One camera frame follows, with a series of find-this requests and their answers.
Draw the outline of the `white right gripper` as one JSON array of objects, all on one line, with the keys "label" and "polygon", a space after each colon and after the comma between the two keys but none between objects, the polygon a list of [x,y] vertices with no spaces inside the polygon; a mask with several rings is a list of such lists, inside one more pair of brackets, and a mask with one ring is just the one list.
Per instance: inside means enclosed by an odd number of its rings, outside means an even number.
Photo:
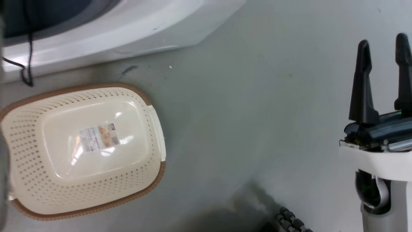
[{"label": "white right gripper", "polygon": [[395,111],[379,116],[373,105],[369,42],[359,42],[349,123],[339,154],[355,170],[363,232],[412,232],[412,52],[406,34],[396,36],[399,67]]}]

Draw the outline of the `white washing machine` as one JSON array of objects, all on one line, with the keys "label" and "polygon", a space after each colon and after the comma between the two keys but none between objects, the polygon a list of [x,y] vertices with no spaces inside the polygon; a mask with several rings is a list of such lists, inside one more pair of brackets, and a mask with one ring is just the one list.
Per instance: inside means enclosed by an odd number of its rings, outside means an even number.
[{"label": "white washing machine", "polygon": [[0,83],[198,44],[246,0],[0,0]]}]

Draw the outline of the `cream perforated laundry basket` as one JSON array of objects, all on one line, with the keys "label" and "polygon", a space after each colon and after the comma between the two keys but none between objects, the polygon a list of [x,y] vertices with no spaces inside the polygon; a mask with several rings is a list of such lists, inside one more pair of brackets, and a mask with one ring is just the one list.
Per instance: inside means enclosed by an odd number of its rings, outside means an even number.
[{"label": "cream perforated laundry basket", "polygon": [[[119,144],[85,152],[79,130],[113,123]],[[152,191],[166,145],[150,98],[127,83],[38,94],[0,110],[9,156],[6,199],[22,214],[52,221],[125,204]]]}]

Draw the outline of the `paper label sticker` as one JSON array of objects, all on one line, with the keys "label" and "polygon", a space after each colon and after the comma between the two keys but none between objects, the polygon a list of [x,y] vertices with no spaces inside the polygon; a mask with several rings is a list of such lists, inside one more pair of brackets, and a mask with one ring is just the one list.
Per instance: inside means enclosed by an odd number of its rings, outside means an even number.
[{"label": "paper label sticker", "polygon": [[85,152],[100,151],[119,144],[113,123],[79,130],[80,144]]}]

